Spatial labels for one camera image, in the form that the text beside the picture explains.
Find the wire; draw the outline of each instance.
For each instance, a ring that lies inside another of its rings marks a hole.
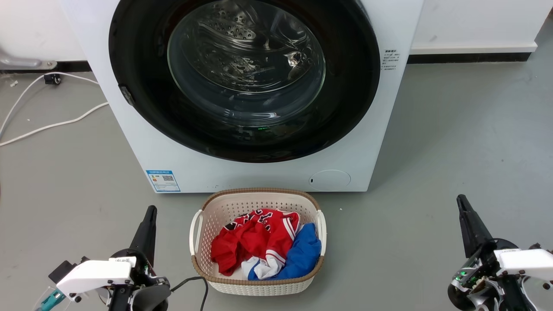
[[[103,304],[107,305],[107,302],[105,302],[105,301],[102,299],[102,296],[100,296],[100,293],[98,293],[98,298],[100,298],[100,301],[101,301]]]
[[[23,138],[25,138],[25,137],[31,136],[31,135],[36,134],[36,133],[38,133],[38,132],[41,132],[41,131],[43,131],[43,130],[45,130],[45,129],[49,129],[49,128],[53,128],[53,127],[56,127],[56,126],[66,125],[66,124],[69,124],[69,123],[74,123],[74,122],[80,121],[80,120],[82,120],[84,117],[86,117],[86,116],[88,116],[89,114],[93,113],[94,111],[96,111],[96,110],[102,108],[103,106],[107,106],[108,104],[109,104],[108,102],[105,102],[105,103],[103,103],[103,104],[100,104],[100,105],[98,105],[98,106],[96,106],[96,107],[94,107],[94,108],[88,110],[84,115],[78,117],[77,119],[73,119],[73,120],[69,120],[69,121],[64,121],[64,122],[60,122],[60,123],[56,123],[56,124],[52,124],[52,125],[47,125],[47,126],[45,126],[45,127],[41,127],[41,128],[35,129],[35,130],[32,131],[32,132],[29,132],[29,133],[27,133],[27,134],[23,134],[23,135],[18,136],[18,137],[16,137],[16,138],[10,139],[10,140],[8,140],[7,142],[0,143],[0,147],[1,147],[1,146],[5,146],[5,145],[7,145],[7,144],[9,144],[9,143],[16,142],[16,141],[18,141],[18,140],[20,140],[20,139],[23,139]]]
[[[29,86],[27,86],[27,88],[23,91],[23,93],[21,93],[21,95],[19,95],[19,98],[15,101],[15,104],[13,104],[12,108],[9,110],[8,112],[8,115],[6,116],[6,119],[4,119],[4,122],[2,123],[2,127],[0,127],[0,138],[2,138],[2,134],[4,133],[4,130],[6,128],[6,125],[10,122],[10,119],[11,119],[11,116],[12,116],[12,113],[13,111],[15,110],[15,107],[17,107],[17,104],[19,103],[19,101],[21,100],[21,98],[23,97],[23,95],[25,95],[25,93],[30,89],[31,86],[33,86],[36,82],[38,82],[40,79],[42,79],[42,77],[44,77],[45,75],[51,75],[51,74],[60,74],[60,75],[64,75],[64,76],[69,76],[69,77],[74,77],[74,78],[77,78],[77,79],[81,79],[81,80],[85,80],[85,81],[89,81],[89,82],[92,82],[94,84],[99,84],[98,82],[94,81],[94,80],[91,80],[91,79],[87,79],[85,77],[79,77],[79,76],[76,76],[76,75],[71,75],[71,74],[66,74],[65,72],[49,72],[47,74],[44,74],[44,75],[41,75],[40,77],[36,78],[33,82],[31,82],[31,84],[29,84]],[[24,135],[21,135],[19,137],[16,137],[14,139],[11,139],[7,142],[4,142],[4,143],[0,143],[0,147],[1,146],[5,146],[9,143],[13,143],[15,141],[18,141],[22,138],[25,138],[27,136],[31,136],[35,133],[38,133],[40,131],[43,131],[45,129],[48,129],[48,128],[52,128],[52,127],[56,127],[56,126],[60,126],[60,125],[65,125],[65,124],[69,124],[69,123],[73,123],[73,122],[77,122],[81,119],[83,119],[84,117],[88,116],[89,114],[91,114],[93,111],[97,110],[98,108],[101,108],[105,105],[107,105],[108,103],[103,103],[101,105],[98,105],[92,109],[90,109],[88,112],[86,112],[84,115],[82,115],[81,117],[77,118],[77,119],[74,119],[74,120],[70,120],[70,121],[65,121],[65,122],[60,122],[60,123],[56,123],[56,124],[53,124],[53,125],[48,125],[48,126],[45,126],[45,127],[42,127],[42,128],[39,128],[39,129],[36,129],[32,132],[29,132],[27,134],[24,134]]]
[[[202,306],[200,307],[200,311],[204,311],[204,304],[206,303],[206,298],[207,298],[207,291],[209,290],[209,287],[207,286],[207,281],[205,279],[205,277],[191,277],[191,278],[187,278],[186,280],[180,282],[177,286],[173,287],[171,289],[171,292],[175,292],[177,289],[179,289],[181,286],[183,286],[184,284],[186,284],[188,281],[194,281],[194,280],[197,280],[197,279],[203,279],[205,285],[206,285],[206,292],[204,293],[204,298],[202,299]]]

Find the clothing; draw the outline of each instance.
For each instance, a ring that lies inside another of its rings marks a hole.
[[[273,279],[299,278],[308,275],[317,264],[321,255],[321,241],[315,234],[315,224],[305,224],[296,235],[294,244],[286,254],[284,268]],[[252,257],[242,263],[242,272],[250,281],[257,281],[259,267],[263,267],[263,259]]]
[[[257,209],[227,224],[211,243],[211,260],[219,273],[230,276],[252,256],[264,260],[260,276],[277,274],[286,262],[298,232],[300,215],[272,209]]]

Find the white plastic basket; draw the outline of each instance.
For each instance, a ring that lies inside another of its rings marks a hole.
[[[230,277],[218,272],[218,265],[211,261],[211,242],[223,226],[236,217],[254,209],[278,209],[300,214],[300,223],[314,222],[321,240],[321,256],[317,265],[305,277],[277,281],[248,281],[237,271]],[[248,188],[225,190],[213,194],[192,220],[190,226],[190,254],[192,264],[199,275],[214,289],[228,294],[245,296],[278,296],[304,291],[321,269],[326,251],[325,216],[315,199],[302,191]]]

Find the white washing machine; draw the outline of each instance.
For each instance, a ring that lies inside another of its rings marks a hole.
[[[159,193],[366,191],[423,0],[60,0]]]

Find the blue cloth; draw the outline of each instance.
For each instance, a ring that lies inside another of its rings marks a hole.
[[[321,254],[321,241],[315,235],[315,224],[305,224],[296,235],[292,248],[286,254],[286,264],[279,274],[270,279],[299,278],[313,271]],[[248,273],[249,281],[258,281],[254,268]]]

